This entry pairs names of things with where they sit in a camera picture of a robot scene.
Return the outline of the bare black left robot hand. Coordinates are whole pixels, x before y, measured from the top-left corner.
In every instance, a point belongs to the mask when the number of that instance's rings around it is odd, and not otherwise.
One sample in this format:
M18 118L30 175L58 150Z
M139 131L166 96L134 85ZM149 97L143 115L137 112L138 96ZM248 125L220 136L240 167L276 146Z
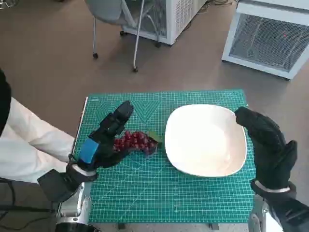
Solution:
M117 151L114 141L125 129L134 110L130 101L119 105L100 122L99 128L91 132L81 146L77 165L84 171L94 171L99 167L109 168L117 165L129 152L128 149Z

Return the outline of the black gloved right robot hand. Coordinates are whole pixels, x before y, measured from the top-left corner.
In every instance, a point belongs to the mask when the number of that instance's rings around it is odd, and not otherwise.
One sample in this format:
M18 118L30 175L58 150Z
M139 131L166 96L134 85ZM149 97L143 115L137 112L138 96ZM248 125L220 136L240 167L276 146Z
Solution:
M291 170L297 160L297 141L286 142L271 118L246 107L239 107L235 116L253 143L255 179L252 184L265 192L289 191Z

